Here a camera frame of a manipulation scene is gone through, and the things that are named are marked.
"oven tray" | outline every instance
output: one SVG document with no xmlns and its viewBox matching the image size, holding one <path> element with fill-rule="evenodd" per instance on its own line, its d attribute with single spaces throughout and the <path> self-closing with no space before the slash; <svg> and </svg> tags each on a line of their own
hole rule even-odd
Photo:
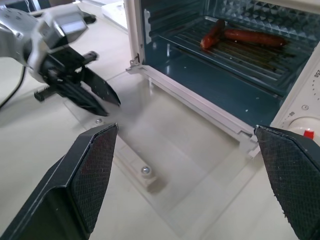
<svg viewBox="0 0 320 240">
<path fill-rule="evenodd" d="M 283 48 L 261 46 L 254 43 L 222 40 L 208 50 L 200 48 L 200 42 L 214 22 L 213 17 L 201 17 L 192 26 L 178 27 L 161 34 L 160 37 L 183 47 L 184 50 L 231 71 L 281 97 L 287 94 L 291 83 L 299 76 L 313 48 L 303 42 L 289 39 Z M 232 22 L 227 28 L 248 29 Z"/>
</svg>

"white table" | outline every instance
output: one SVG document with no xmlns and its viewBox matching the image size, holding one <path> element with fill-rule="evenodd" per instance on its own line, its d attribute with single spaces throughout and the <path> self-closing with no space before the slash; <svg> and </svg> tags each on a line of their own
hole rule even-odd
<svg viewBox="0 0 320 240">
<path fill-rule="evenodd" d="M 90 67 L 104 79 L 122 73 L 131 58 L 128 36 L 96 6 L 80 6 L 98 21 L 73 47 L 100 54 Z M 7 89 L 0 97 L 14 86 L 9 79 L 16 83 L 19 76 L 19 65 L 5 61 L 1 72 L 12 75 L 0 82 L 0 89 Z M 109 84 L 122 99 L 121 112 L 110 121 L 119 122 L 122 139 L 166 184 L 157 194 L 147 193 L 113 164 L 90 239 L 297 239 L 261 158 L 239 156 L 234 140 L 138 75 L 122 73 Z M 39 87 L 28 75 L 0 112 L 0 234 L 47 169 L 95 119 L 59 96 L 38 103 L 33 90 Z M 231 202 L 224 206 L 224 199 Z"/>
</svg>

